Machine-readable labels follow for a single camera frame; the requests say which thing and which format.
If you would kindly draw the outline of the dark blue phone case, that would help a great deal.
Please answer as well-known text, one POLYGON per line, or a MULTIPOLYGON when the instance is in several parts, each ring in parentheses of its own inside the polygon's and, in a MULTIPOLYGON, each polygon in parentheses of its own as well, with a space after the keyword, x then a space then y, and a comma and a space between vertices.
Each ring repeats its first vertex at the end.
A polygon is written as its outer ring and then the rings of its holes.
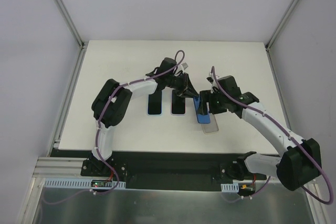
POLYGON ((199 108, 199 105, 200 105, 200 98, 199 97, 198 98, 194 97, 193 102, 194 102, 194 108, 195 108, 197 122, 199 124, 210 124, 211 120, 210 120, 209 114, 202 115, 202 114, 197 112, 197 109, 199 108))

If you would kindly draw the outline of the clear translucent phone case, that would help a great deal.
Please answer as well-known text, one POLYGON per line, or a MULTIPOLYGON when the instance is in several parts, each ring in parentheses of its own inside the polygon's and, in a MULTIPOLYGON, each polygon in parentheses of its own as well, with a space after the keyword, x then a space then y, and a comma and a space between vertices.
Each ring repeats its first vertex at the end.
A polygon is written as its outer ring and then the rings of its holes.
POLYGON ((209 119, 210 119, 209 124, 202 124, 202 130, 204 134, 212 134, 219 131, 215 115, 210 113, 209 119))

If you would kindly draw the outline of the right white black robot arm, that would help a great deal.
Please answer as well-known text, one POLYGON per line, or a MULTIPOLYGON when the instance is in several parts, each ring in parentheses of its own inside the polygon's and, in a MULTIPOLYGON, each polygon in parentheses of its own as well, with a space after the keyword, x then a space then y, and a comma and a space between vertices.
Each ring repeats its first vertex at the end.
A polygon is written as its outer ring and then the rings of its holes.
POLYGON ((227 111, 252 125, 277 151, 268 156, 250 151, 239 156, 227 168, 236 180, 263 174, 280 180, 294 191, 321 175, 320 146, 314 139, 305 140, 275 120, 251 92, 242 93, 233 76, 207 77, 212 87, 200 92, 197 112, 220 114, 227 111))

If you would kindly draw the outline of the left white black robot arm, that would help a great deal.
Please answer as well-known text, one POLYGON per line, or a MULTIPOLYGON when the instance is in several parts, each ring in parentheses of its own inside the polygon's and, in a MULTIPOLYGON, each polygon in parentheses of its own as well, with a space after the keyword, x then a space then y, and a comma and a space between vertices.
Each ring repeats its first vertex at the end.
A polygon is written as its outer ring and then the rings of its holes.
POLYGON ((184 70, 176 73, 179 65, 176 60, 166 57, 160 66, 142 79, 126 83, 119 83, 114 79, 106 81, 91 106, 97 132, 89 161, 99 176, 110 173, 111 164, 107 160, 112 155, 114 128, 123 120, 131 100, 147 97, 147 113, 159 115, 162 113, 162 91, 166 87, 173 90, 178 100, 198 97, 188 73, 184 70))

